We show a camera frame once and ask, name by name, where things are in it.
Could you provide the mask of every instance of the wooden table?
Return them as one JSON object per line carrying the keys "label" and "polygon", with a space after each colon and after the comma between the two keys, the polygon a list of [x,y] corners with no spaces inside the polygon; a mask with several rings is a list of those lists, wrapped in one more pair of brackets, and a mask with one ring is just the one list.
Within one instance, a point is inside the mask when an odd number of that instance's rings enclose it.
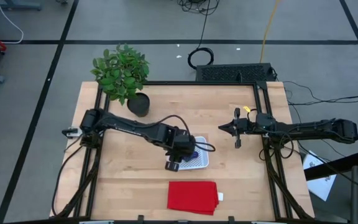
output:
{"label": "wooden table", "polygon": [[[79,126],[86,110],[93,108],[97,83],[84,82],[74,114],[73,126]],[[242,135],[242,147],[234,148],[234,138],[220,131],[218,126],[233,119],[234,108],[255,108],[251,86],[145,86],[142,91],[151,100],[149,114],[137,118],[126,106],[111,102],[109,111],[143,123],[158,121],[170,114],[181,116],[194,136],[204,136],[216,147],[209,153],[209,166],[200,170],[177,173],[164,169],[162,148],[144,139],[119,131],[106,131],[99,166],[92,219],[136,220],[274,220],[265,162],[258,157],[262,149],[260,136]],[[272,111],[277,121],[291,123],[283,84],[268,83]],[[263,109],[263,93],[260,91]],[[182,127],[175,118],[167,124]],[[66,159],[77,147],[67,150]],[[74,156],[62,172],[56,197],[60,211],[77,190],[85,150]],[[283,160],[289,191],[305,211],[314,216],[305,175],[298,154]],[[213,216],[198,215],[167,209],[168,182],[170,180],[212,180],[218,192],[224,194]],[[282,195],[278,190],[280,211],[285,217]],[[81,214],[85,214],[84,204]]]}

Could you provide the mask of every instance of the white sticker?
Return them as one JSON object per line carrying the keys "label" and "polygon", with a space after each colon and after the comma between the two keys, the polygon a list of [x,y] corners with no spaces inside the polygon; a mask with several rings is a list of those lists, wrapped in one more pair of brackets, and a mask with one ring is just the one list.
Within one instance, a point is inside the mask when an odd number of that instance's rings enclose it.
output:
{"label": "white sticker", "polygon": [[222,192],[218,192],[218,200],[219,200],[220,202],[223,201],[223,193],[222,193]]}

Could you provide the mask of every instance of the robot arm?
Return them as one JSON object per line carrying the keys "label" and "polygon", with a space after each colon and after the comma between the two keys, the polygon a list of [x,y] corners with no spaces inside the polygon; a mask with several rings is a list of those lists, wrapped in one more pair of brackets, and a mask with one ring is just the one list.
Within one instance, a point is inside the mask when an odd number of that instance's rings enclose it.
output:
{"label": "robot arm", "polygon": [[81,146],[96,148],[101,144],[100,133],[107,129],[115,129],[144,138],[147,142],[166,150],[169,162],[166,170],[178,171],[179,163],[189,157],[195,149],[195,138],[187,130],[179,129],[163,123],[144,124],[116,116],[104,110],[88,110],[80,126],[83,137]]}
{"label": "robot arm", "polygon": [[240,109],[234,111],[234,119],[219,126],[236,137],[235,147],[241,147],[240,134],[259,134],[270,138],[272,146],[279,149],[289,141],[331,139],[333,141],[352,144],[358,140],[357,125],[345,119],[330,119],[310,123],[285,124],[265,113],[259,113],[256,121],[240,118]]}

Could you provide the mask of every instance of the white paper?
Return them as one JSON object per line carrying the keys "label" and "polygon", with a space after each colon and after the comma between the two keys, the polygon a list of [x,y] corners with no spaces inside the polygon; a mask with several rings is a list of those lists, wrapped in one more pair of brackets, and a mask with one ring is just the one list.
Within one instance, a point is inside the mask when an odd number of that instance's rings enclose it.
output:
{"label": "white paper", "polygon": [[[320,160],[311,155],[306,155],[303,160],[303,169],[307,169],[310,167],[318,166],[322,164]],[[321,198],[324,201],[327,201],[329,192],[334,184],[336,174],[330,175],[329,177],[323,177],[320,179],[309,180],[307,181],[308,189],[310,192],[315,194],[317,197]]]}
{"label": "white paper", "polygon": [[220,202],[223,201],[223,193],[222,193],[222,192],[218,192],[218,200],[219,200]]}

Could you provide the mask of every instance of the floor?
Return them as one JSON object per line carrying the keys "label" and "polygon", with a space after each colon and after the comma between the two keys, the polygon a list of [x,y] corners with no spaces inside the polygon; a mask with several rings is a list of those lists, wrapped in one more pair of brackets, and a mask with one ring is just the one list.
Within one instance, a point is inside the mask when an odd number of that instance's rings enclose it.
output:
{"label": "floor", "polygon": [[[60,131],[71,123],[81,82],[93,79],[92,58],[129,43],[151,63],[149,80],[195,79],[186,58],[197,46],[204,17],[183,12],[176,1],[41,2],[41,11],[6,12],[25,32],[25,41],[9,45],[0,61],[0,74],[6,78],[0,85],[0,206],[18,158],[25,162],[16,189],[11,188],[10,206],[0,209],[0,221],[5,222],[48,217],[67,141]],[[221,1],[208,17],[208,44],[202,45],[214,51],[215,64],[259,61],[273,5],[274,0]],[[19,36],[0,12],[0,39]],[[267,38],[264,62],[272,64],[280,81],[307,85],[324,99],[358,95],[358,0],[282,1]],[[207,55],[194,56],[194,64],[207,62]],[[285,86],[292,102],[312,100],[308,90]],[[358,103],[297,109],[302,122],[344,118],[358,125]],[[293,108],[291,115],[298,122]],[[340,158],[321,141],[303,145],[321,157]],[[332,145],[344,155],[358,152],[358,141]],[[343,197],[343,185],[350,186],[338,177],[329,203],[337,202],[335,197],[342,198],[342,205],[350,203]],[[312,199],[318,218],[334,219],[332,212],[326,215],[332,206]],[[333,212],[346,217],[346,211]]]}

